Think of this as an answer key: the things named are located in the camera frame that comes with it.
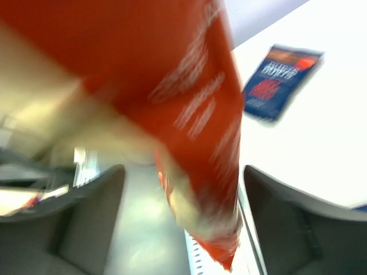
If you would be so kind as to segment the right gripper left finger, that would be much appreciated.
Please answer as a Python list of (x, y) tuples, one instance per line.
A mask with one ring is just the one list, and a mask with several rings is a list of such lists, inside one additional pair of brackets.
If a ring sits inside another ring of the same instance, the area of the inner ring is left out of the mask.
[(1, 217), (1, 274), (103, 274), (125, 169)]

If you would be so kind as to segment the cassava chips bag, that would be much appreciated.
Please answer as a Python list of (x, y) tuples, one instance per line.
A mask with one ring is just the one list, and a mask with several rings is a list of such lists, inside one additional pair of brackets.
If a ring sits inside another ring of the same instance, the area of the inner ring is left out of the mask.
[(230, 270), (243, 110), (231, 48), (223, 1), (2, 1), (10, 149), (154, 159), (177, 223)]

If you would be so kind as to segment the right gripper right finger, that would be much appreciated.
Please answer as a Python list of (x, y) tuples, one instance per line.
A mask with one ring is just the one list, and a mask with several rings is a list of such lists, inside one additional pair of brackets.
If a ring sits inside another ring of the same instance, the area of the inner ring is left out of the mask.
[(260, 274), (366, 274), (366, 211), (323, 201), (252, 166), (243, 179)]

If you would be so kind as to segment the blue Burts chilli bag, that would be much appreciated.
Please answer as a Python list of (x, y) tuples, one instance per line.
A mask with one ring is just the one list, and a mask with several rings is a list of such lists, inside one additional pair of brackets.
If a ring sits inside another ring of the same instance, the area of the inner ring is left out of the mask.
[(323, 56), (318, 50), (273, 45), (243, 89), (244, 112), (276, 121)]

